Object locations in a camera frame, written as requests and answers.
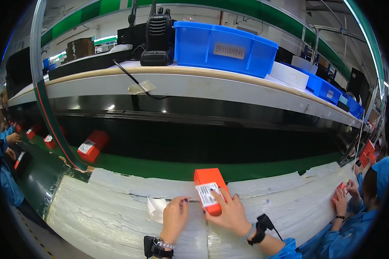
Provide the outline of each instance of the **walkie-talkie antenna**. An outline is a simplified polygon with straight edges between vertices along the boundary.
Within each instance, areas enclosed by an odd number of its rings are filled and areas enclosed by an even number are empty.
[[[156,0],[153,0],[153,3],[151,4],[150,16],[153,14],[156,14]]]

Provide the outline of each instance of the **stack of cardboard boxes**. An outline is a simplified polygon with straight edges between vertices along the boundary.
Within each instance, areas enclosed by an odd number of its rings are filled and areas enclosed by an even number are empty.
[[[62,64],[92,54],[95,54],[93,40],[91,38],[77,39],[67,44],[66,58]]]

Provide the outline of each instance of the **walkie-talkie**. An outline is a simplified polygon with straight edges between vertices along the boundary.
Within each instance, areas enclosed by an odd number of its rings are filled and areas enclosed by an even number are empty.
[[[173,20],[170,9],[158,8],[156,13],[156,0],[151,5],[150,17],[146,27],[146,50],[141,55],[142,66],[170,65],[174,60],[174,46],[170,43]]]

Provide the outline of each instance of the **floor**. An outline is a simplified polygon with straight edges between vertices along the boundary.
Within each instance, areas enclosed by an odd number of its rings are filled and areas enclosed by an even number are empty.
[[[10,206],[15,221],[20,226],[22,236],[30,244],[30,249],[38,258],[43,259],[92,259],[79,251],[59,236],[51,234],[35,223],[23,217],[19,211]]]

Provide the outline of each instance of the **hair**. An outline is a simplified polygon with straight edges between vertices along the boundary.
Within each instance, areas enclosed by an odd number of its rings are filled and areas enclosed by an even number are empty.
[[[378,177],[378,173],[372,168],[369,168],[368,171],[366,172],[362,184],[364,199],[366,198],[366,195],[367,198],[371,199],[376,197],[376,195],[378,194],[377,177]]]

